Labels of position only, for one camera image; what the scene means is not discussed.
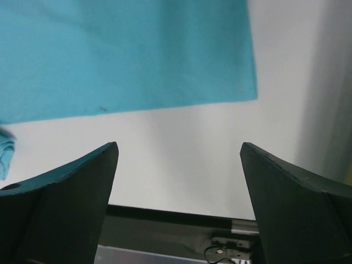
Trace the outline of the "turquoise t shirt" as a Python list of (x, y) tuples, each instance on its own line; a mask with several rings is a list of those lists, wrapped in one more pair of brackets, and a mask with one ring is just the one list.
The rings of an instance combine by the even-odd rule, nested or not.
[(1, 1), (1, 123), (251, 101), (245, 1)]

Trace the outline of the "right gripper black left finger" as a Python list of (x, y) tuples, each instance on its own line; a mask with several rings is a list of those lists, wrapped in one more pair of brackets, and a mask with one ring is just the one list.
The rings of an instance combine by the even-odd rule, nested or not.
[(109, 142), (1, 189), (1, 263), (93, 263), (118, 163)]

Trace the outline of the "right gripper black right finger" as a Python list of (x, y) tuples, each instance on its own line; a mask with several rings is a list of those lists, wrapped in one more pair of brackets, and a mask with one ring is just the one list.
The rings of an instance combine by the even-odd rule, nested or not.
[(351, 186), (245, 142), (240, 150), (267, 263), (351, 263)]

